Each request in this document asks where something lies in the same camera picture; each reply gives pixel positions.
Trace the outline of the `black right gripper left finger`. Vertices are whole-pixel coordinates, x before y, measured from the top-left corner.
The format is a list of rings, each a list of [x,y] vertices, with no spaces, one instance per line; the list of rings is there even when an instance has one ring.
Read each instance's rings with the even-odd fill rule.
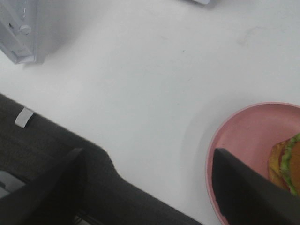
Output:
[[[86,186],[84,150],[76,148],[45,173],[0,200],[2,225],[74,225]]]

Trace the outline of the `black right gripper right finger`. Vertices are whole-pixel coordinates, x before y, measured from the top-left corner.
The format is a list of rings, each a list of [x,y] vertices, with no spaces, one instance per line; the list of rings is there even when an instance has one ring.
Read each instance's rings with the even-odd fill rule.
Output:
[[[298,225],[300,199],[250,169],[226,149],[215,149],[212,188],[230,225]]]

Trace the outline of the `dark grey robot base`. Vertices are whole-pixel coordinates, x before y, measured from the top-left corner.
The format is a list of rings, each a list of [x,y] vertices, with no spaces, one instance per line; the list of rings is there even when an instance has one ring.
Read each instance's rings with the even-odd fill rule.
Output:
[[[34,114],[15,124],[22,105],[0,97],[0,167],[31,181],[74,148],[83,148],[87,174],[81,214],[99,225],[195,225],[197,221],[122,179],[100,146]]]

